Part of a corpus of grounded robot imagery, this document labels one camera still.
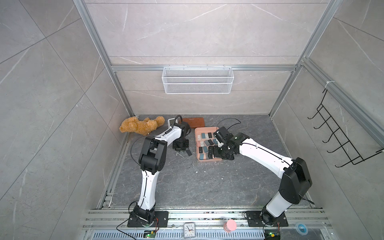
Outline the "pink storage tray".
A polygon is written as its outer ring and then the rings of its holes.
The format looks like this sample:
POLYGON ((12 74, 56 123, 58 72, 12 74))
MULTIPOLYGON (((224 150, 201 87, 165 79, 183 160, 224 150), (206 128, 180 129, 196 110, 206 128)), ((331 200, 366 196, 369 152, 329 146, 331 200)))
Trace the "pink storage tray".
POLYGON ((214 132, 218 127, 203 127, 195 129, 196 155, 199 162, 217 162, 221 158, 216 158, 214 154, 218 141, 214 132))

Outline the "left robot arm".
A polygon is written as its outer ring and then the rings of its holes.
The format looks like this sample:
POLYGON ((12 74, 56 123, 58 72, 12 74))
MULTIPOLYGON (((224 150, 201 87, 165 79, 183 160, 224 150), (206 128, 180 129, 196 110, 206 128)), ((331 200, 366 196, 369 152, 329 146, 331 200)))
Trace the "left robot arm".
POLYGON ((185 151, 190 156, 189 140, 190 125, 181 115, 168 120, 168 129, 158 136, 146 137, 138 163, 142 170, 142 187, 140 198, 133 209, 133 216, 143 226, 150 226, 156 219, 155 193, 159 172, 166 163, 167 147, 175 151, 185 151))

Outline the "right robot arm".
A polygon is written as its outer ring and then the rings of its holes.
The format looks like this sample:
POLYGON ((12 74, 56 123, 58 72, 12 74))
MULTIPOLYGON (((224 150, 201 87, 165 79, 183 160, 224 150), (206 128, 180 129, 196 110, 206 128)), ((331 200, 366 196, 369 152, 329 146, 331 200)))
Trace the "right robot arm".
POLYGON ((232 134, 230 128, 216 125, 213 132, 218 146, 212 147, 212 156, 224 161, 235 161, 236 157, 250 159, 275 174, 281 181, 277 193, 262 208, 259 219, 264 225, 273 226, 283 213, 301 201, 314 204, 306 197, 313 185, 310 171, 304 159, 292 159, 280 155, 244 133, 232 134))

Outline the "white digital clock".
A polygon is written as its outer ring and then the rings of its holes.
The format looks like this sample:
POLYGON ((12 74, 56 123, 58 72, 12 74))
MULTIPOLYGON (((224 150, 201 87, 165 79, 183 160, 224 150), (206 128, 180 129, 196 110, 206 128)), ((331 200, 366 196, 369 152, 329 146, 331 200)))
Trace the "white digital clock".
POLYGON ((175 122, 175 118, 168 119, 168 127, 170 128, 175 122))

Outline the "brown leather case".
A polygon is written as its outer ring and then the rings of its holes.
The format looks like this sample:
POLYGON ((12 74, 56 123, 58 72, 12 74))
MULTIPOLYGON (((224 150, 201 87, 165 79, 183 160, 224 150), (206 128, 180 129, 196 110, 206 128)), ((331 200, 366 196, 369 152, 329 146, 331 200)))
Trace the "brown leather case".
POLYGON ((187 123, 191 129, 204 128, 205 120, 202 117, 183 118, 183 122, 187 123))

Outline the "brown teddy bear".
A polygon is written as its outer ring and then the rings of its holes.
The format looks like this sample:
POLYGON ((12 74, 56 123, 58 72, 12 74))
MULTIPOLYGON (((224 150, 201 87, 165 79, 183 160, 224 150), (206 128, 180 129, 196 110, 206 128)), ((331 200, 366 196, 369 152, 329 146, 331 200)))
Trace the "brown teddy bear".
POLYGON ((165 118, 163 116, 158 116, 154 120, 145 118, 143 121, 140 121, 137 117, 130 117, 122 122, 119 130, 121 133, 137 133, 139 135, 147 136, 158 127, 163 126, 164 123, 165 118))

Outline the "pink round cap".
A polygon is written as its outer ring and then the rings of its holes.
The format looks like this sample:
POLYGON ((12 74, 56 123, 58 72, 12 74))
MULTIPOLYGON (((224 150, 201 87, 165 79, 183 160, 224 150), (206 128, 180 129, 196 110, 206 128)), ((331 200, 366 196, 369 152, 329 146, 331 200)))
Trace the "pink round cap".
POLYGON ((223 225, 223 229, 224 229, 224 231, 227 232, 227 233, 231 233, 231 232, 235 231, 235 230, 237 229, 237 223, 236 223, 236 221, 235 221, 235 220, 232 220, 232 219, 226 221, 226 222, 224 223, 224 225, 223 225))

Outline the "small analog clock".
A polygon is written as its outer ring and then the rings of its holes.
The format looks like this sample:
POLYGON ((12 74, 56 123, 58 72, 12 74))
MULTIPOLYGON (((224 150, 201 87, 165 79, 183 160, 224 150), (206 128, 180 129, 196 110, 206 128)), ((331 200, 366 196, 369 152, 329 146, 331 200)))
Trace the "small analog clock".
POLYGON ((183 237, 185 239, 195 238, 196 233, 196 224, 193 222, 184 223, 183 225, 183 237))

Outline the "blue tape roll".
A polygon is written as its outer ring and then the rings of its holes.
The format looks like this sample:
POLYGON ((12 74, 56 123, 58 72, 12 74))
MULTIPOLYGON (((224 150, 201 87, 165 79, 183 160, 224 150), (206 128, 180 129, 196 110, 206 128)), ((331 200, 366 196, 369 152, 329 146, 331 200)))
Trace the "blue tape roll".
POLYGON ((302 235, 302 236, 305 236, 308 234, 309 230, 307 228, 307 226, 303 223, 296 223, 295 225, 295 228, 296 228, 296 231, 302 235))

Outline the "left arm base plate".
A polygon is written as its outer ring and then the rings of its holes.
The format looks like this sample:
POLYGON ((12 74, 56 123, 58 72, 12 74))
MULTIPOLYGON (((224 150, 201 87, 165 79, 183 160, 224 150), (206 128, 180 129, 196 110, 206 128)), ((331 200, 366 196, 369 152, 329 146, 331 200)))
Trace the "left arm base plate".
POLYGON ((138 227, 160 227, 165 228, 168 226, 169 212, 168 211, 154 211, 149 213, 149 215, 144 214, 142 217, 140 215, 131 212, 130 217, 128 218, 127 227, 128 228, 138 228, 138 227))

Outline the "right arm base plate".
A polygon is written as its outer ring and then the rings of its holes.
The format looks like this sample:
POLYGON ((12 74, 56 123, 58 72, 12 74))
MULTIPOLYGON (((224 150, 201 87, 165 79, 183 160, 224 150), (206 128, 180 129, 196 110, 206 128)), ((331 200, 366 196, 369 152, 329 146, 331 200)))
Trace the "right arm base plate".
POLYGON ((263 227, 265 224, 270 227, 289 226, 285 212, 278 217, 273 217, 267 211, 246 211, 244 216, 249 227, 263 227))

